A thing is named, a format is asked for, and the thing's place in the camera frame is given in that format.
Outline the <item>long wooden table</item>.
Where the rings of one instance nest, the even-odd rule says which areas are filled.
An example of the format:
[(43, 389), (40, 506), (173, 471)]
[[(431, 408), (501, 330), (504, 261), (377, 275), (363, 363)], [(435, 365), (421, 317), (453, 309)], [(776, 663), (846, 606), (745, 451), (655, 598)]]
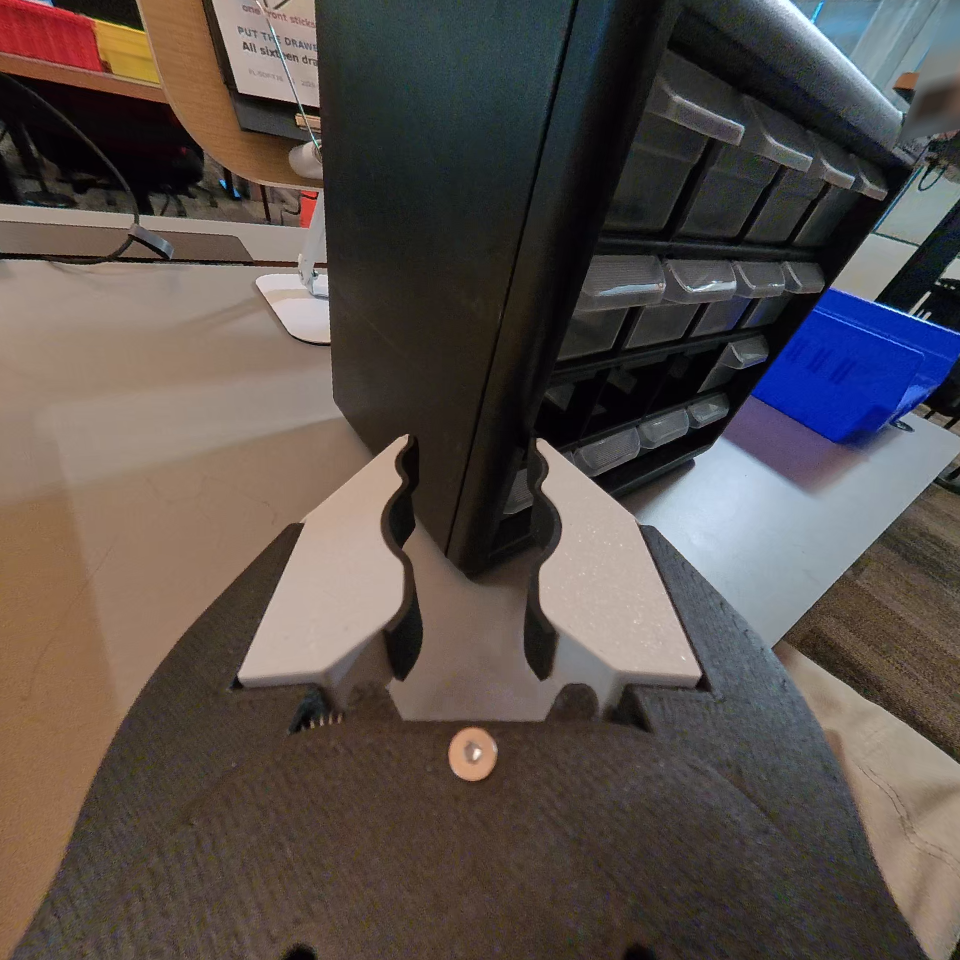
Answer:
[(1, 53), (2, 73), (80, 90), (93, 90), (131, 99), (167, 104), (162, 87), (155, 82)]

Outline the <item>red plastic bin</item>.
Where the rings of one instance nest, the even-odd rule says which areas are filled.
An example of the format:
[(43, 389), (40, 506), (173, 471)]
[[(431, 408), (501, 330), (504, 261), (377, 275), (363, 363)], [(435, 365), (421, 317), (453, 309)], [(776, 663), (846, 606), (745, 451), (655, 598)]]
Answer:
[(103, 72), (93, 21), (39, 2), (1, 2), (1, 52)]

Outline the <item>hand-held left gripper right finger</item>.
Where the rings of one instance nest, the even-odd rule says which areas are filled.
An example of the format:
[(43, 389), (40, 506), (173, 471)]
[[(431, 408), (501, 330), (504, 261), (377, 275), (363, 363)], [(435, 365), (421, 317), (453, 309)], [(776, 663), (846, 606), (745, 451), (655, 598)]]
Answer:
[(543, 438), (533, 497), (523, 650), (534, 677), (587, 687), (601, 713), (630, 686), (695, 690), (703, 668), (633, 514)]

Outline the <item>black drawer cabinet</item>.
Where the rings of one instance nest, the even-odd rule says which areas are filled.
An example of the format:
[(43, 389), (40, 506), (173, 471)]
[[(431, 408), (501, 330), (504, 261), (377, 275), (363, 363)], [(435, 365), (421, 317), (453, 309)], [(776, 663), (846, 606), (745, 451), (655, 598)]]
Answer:
[(466, 574), (531, 542), (534, 390), (666, 53), (893, 174), (873, 224), (861, 214), (863, 236), (837, 243), (822, 295), (925, 150), (791, 2), (316, 11), (333, 397), (372, 453), (414, 436), (414, 516)]

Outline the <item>black table frame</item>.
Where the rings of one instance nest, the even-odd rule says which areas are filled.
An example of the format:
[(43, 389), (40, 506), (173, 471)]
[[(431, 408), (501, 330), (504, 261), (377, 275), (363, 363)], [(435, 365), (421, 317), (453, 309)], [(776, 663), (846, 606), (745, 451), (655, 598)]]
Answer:
[(875, 301), (903, 313), (924, 300), (959, 254), (959, 200), (876, 296)]

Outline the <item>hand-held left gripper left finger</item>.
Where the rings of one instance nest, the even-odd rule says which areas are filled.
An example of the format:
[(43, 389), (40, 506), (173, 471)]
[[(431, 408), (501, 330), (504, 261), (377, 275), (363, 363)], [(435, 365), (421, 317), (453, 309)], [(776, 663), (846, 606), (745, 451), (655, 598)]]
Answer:
[(407, 680), (424, 640), (404, 551), (418, 482), (417, 440), (402, 435), (306, 515), (239, 668), (243, 688), (312, 686), (346, 707), (355, 689)]

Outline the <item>yellow plastic bin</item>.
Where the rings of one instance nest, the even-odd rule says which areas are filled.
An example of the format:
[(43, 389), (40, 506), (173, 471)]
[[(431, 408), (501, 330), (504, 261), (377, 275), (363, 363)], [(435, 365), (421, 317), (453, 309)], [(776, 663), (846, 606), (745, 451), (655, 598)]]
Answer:
[(108, 73), (158, 86), (160, 75), (144, 30), (91, 20), (100, 60)]

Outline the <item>grey desk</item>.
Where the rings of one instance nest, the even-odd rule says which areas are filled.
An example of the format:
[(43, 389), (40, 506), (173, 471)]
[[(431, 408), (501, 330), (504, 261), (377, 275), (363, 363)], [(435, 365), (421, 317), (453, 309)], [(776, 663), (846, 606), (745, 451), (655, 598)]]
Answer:
[[(258, 294), (273, 270), (2, 262), (2, 958), (155, 669), (370, 459), (330, 351)], [(749, 400), (623, 504), (771, 646), (958, 451), (905, 420), (848, 450)]]

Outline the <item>set of clear cabinet drawers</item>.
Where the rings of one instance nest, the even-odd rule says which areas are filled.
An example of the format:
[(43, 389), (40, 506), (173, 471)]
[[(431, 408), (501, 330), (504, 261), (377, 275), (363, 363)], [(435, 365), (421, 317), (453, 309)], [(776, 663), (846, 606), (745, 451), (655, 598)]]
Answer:
[[(522, 439), (615, 498), (708, 450), (892, 177), (767, 94), (665, 53)], [(698, 392), (726, 344), (756, 335), (765, 364)]]

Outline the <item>clear plastic drawer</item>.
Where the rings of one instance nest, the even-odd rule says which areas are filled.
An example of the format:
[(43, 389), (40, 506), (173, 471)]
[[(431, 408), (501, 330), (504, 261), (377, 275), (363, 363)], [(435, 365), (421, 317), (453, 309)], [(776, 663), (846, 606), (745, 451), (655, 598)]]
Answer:
[(729, 384), (740, 373), (765, 364), (769, 358), (769, 346), (766, 338), (755, 335), (748, 339), (729, 342), (725, 345), (717, 361), (703, 379), (698, 393), (719, 390)]

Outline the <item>instruction poster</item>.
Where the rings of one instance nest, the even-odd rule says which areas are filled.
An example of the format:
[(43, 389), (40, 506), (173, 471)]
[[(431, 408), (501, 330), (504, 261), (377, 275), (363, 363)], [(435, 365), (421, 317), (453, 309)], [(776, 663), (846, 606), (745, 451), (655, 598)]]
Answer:
[(242, 131), (319, 140), (313, 1), (203, 1), (211, 43)]

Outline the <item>blue plastic bin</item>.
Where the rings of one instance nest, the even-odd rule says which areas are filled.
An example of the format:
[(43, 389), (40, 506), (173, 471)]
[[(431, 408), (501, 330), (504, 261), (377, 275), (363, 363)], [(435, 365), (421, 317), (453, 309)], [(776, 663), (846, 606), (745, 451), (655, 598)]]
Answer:
[(858, 445), (924, 403), (958, 356), (957, 331), (828, 289), (752, 396), (828, 441)]

